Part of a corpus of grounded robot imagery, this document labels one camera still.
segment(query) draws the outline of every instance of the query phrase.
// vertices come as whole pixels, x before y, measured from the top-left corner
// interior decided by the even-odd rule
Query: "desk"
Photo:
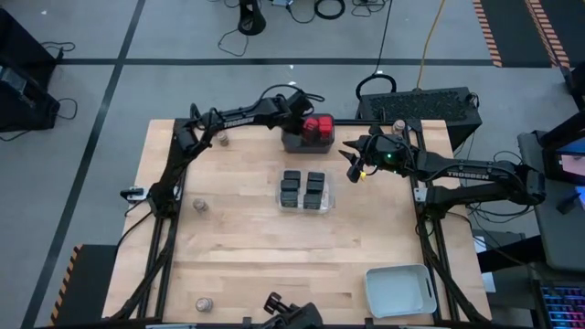
[[[422,122],[427,150],[452,156],[444,122]],[[150,186],[163,172],[173,121],[151,121],[136,184]],[[228,131],[229,146],[219,143],[202,153],[186,172],[165,322],[254,323],[270,316],[261,308],[270,292],[283,301],[314,302],[326,324],[363,324],[371,317],[364,292],[368,269],[422,263],[415,235],[410,181],[378,173],[365,182],[346,178],[341,142],[367,133],[367,126],[336,126],[329,154],[287,154],[281,131],[245,126]],[[275,204],[283,168],[326,170],[335,184],[335,207],[324,216],[282,213]],[[458,186],[450,178],[437,185]],[[192,207],[204,198],[209,211]],[[140,205],[125,229],[149,211]],[[452,211],[465,214],[463,207]],[[147,220],[122,244],[103,315],[115,313],[144,276],[154,219]],[[458,217],[442,222],[452,276],[467,298],[491,318],[473,248],[469,224]],[[442,318],[449,312],[437,276]],[[151,301],[158,284],[153,284]],[[213,299],[211,313],[195,309],[198,298]],[[147,314],[154,313],[149,302]],[[375,320],[375,324],[431,324],[430,314]]]

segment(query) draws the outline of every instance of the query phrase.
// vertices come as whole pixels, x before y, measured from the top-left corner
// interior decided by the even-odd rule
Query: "black keyboard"
[[[585,286],[541,286],[552,328],[585,328]]]

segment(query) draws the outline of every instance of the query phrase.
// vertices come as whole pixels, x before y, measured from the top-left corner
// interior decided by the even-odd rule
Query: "black cube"
[[[298,207],[299,194],[296,192],[281,192],[281,205],[283,207]]]

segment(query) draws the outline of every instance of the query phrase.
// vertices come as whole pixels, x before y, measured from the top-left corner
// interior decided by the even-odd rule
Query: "caution stripe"
[[[560,41],[558,41],[557,33],[550,24],[547,13],[545,13],[542,4],[540,4],[540,0],[524,0],[524,2],[526,3],[528,12],[532,16],[532,20],[534,20],[542,44],[547,49],[551,65],[553,67],[557,65],[565,68],[570,67],[569,57],[560,44]]]
[[[57,323],[57,318],[59,317],[59,309],[63,304],[63,299],[65,299],[65,292],[67,292],[67,286],[69,284],[69,280],[71,279],[71,273],[73,273],[73,267],[75,266],[75,260],[77,259],[78,254],[81,251],[83,245],[78,245],[73,247],[73,253],[69,258],[69,265],[65,271],[65,276],[63,277],[63,282],[61,283],[61,287],[58,290],[57,300],[53,305],[53,312],[51,312],[50,319],[48,321],[49,326],[54,326]]]
[[[502,58],[500,57],[500,52],[497,50],[494,35],[492,34],[490,24],[487,21],[487,16],[485,15],[484,7],[482,6],[481,0],[473,0],[473,8],[475,9],[477,19],[479,20],[479,26],[482,28],[482,32],[484,33],[485,43],[487,44],[487,49],[490,52],[492,62],[494,62],[495,66],[501,68]]]

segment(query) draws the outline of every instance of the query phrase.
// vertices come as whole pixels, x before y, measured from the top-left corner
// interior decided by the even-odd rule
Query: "leader arm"
[[[282,95],[260,98],[249,107],[230,111],[215,108],[201,115],[195,104],[191,105],[191,120],[173,130],[173,138],[165,170],[159,182],[154,183],[148,195],[148,202],[158,218],[173,218],[178,212],[176,202],[179,178],[191,161],[211,147],[212,137],[223,130],[248,124],[264,125],[269,129],[281,127],[287,133],[300,134],[304,116],[313,108],[311,100],[324,101],[321,96],[308,94],[300,89],[290,98]],[[202,131],[200,137],[195,129]]]
[[[426,217],[444,218],[456,205],[509,200],[518,205],[534,206],[545,198],[544,176],[525,164],[508,161],[474,161],[444,158],[406,143],[396,134],[381,132],[362,135],[357,141],[344,142],[359,151],[359,155],[340,153],[352,164],[347,176],[357,182],[364,165],[402,176],[414,176],[421,182],[441,177],[456,177],[490,182],[479,186],[449,189],[444,186],[415,188],[415,199],[423,205]]]

